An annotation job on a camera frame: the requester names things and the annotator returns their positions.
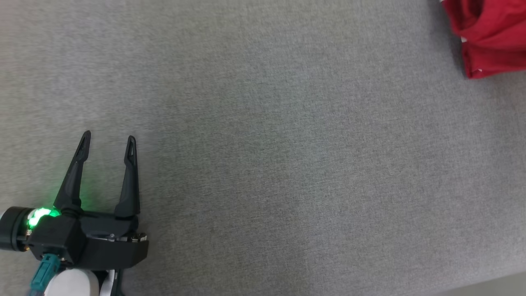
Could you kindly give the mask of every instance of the gray carpet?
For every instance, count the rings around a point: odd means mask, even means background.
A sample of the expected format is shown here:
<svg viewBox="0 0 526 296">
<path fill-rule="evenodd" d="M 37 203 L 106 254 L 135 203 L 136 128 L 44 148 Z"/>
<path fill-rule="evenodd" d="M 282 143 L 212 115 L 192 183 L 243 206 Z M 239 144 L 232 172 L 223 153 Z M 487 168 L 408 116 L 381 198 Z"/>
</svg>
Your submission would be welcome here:
<svg viewBox="0 0 526 296">
<path fill-rule="evenodd" d="M 111 211 L 134 295 L 422 295 L 526 270 L 526 73 L 468 81 L 438 0 L 2 0 L 0 208 Z M 37 266 L 0 252 L 2 295 Z"/>
</svg>

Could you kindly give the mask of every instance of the red fabric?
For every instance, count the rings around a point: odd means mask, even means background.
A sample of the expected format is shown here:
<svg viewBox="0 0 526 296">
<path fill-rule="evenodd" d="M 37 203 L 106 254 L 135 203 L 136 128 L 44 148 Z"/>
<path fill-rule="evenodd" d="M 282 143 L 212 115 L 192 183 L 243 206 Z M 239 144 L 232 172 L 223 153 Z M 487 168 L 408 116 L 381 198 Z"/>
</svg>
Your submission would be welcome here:
<svg viewBox="0 0 526 296">
<path fill-rule="evenodd" d="M 526 70 L 526 0 L 444 0 L 469 78 Z"/>
</svg>

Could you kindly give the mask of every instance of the green led light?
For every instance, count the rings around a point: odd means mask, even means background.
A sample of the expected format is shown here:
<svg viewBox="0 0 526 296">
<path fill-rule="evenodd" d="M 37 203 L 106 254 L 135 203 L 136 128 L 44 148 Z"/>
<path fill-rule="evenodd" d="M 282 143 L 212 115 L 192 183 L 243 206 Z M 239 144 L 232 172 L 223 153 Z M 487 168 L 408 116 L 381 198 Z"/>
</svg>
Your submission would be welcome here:
<svg viewBox="0 0 526 296">
<path fill-rule="evenodd" d="M 27 225 L 29 225 L 29 228 L 35 227 L 38 224 L 38 222 L 40 221 L 40 218 L 42 218 L 45 215 L 50 215 L 52 217 L 57 217 L 58 215 L 60 215 L 60 213 L 59 213 L 59 211 L 57 211 L 55 209 L 53 209 L 53 210 L 46 209 L 46 208 L 37 209 L 37 210 L 35 210 L 35 212 L 31 216 L 31 218 L 29 218 L 27 220 Z"/>
</svg>

